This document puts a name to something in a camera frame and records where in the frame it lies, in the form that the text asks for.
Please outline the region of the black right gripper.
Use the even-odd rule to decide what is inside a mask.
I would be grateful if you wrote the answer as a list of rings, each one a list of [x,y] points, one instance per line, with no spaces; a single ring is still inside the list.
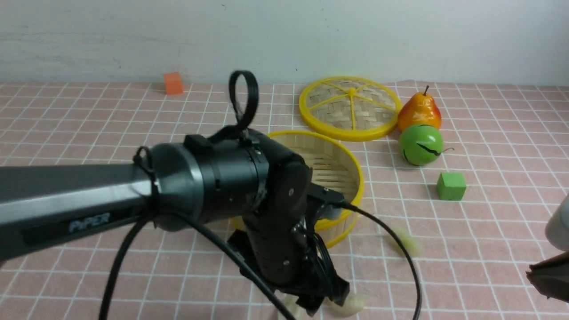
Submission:
[[[562,253],[529,266],[528,281],[548,299],[569,301],[569,254]]]

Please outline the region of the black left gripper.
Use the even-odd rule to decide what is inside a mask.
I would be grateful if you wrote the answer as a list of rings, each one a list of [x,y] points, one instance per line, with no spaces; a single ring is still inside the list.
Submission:
[[[344,304],[350,285],[339,276],[323,239],[313,232],[236,230],[228,239],[240,273],[268,298],[275,292],[296,296],[296,304],[313,316],[325,299]]]

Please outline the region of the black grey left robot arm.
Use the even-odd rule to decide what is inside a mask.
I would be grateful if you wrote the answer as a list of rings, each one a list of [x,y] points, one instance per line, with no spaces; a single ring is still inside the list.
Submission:
[[[343,304],[317,219],[340,212],[343,195],[311,182],[312,170],[256,130],[246,138],[188,135],[141,146],[130,164],[1,168],[1,261],[135,223],[112,265],[106,319],[122,261],[138,232],[193,228],[224,251],[266,296],[297,296],[309,316],[326,298]]]

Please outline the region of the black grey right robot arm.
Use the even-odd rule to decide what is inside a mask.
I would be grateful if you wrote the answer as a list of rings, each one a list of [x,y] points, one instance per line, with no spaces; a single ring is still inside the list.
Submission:
[[[547,241],[561,254],[529,266],[528,281],[548,299],[569,302],[569,197],[566,196],[545,227]]]

